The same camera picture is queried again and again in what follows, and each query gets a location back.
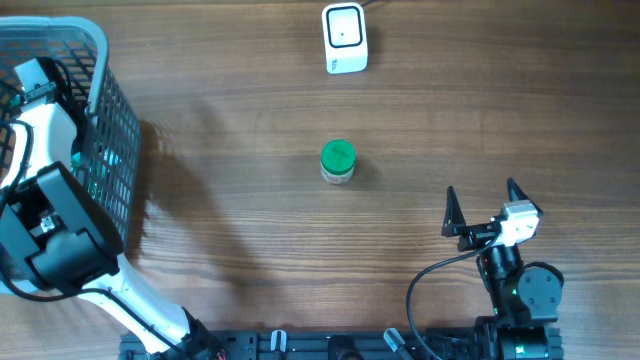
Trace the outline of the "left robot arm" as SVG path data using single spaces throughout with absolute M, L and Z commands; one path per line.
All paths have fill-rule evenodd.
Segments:
M 88 301 L 142 343 L 149 359 L 225 359 L 221 342 L 131 266 L 107 212 L 72 172 L 89 121 L 64 64 L 36 57 L 16 66 L 20 87 L 1 116 L 1 248 L 32 286 L 1 281 L 35 303 Z

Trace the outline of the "grey plastic mesh basket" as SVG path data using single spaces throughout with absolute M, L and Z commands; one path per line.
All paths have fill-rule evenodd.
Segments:
M 107 36 L 82 17 L 3 17 L 1 80 L 19 88 L 14 68 L 35 57 L 58 62 L 63 82 L 84 111 L 88 125 L 76 139 L 72 172 L 127 240 L 141 131 L 109 68 Z

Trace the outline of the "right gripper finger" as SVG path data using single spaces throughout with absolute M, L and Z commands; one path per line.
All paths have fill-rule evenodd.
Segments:
M 466 230 L 466 220 L 461 210 L 455 189 L 453 186 L 449 186 L 446 191 L 446 209 L 441 235 L 444 237 L 461 236 L 466 232 Z
M 520 188 L 520 186 L 512 177 L 507 179 L 506 186 L 507 186 L 507 194 L 510 202 L 529 201 L 536 209 L 537 215 L 539 217 L 543 216 L 543 210 L 524 193 L 524 191 Z

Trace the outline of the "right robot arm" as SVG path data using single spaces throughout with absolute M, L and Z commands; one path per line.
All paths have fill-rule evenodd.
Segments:
M 543 211 L 512 178 L 508 201 L 487 223 L 466 223 L 453 187 L 447 188 L 441 234 L 457 237 L 460 252 L 476 251 L 476 266 L 494 308 L 473 326 L 468 351 L 472 359 L 564 357 L 558 320 L 564 276 L 544 262 L 524 263 L 518 245 L 534 238 Z

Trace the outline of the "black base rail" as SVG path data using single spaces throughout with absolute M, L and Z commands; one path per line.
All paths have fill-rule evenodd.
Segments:
M 428 329 L 418 339 L 411 332 L 272 332 L 214 331 L 213 350 L 174 350 L 150 354 L 134 335 L 125 335 L 120 359 L 513 359 L 563 360 L 555 328 L 492 330 L 487 326 Z

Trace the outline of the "green lid jar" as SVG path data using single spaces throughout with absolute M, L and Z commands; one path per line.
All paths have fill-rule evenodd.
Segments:
M 321 175 L 328 183 L 347 183 L 355 170 L 355 147 L 344 139 L 331 140 L 322 149 L 320 164 Z

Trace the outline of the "white barcode scanner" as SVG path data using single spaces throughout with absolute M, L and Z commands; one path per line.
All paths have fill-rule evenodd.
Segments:
M 330 4 L 323 9 L 321 20 L 327 72 L 365 70 L 369 49 L 363 7 L 356 2 Z

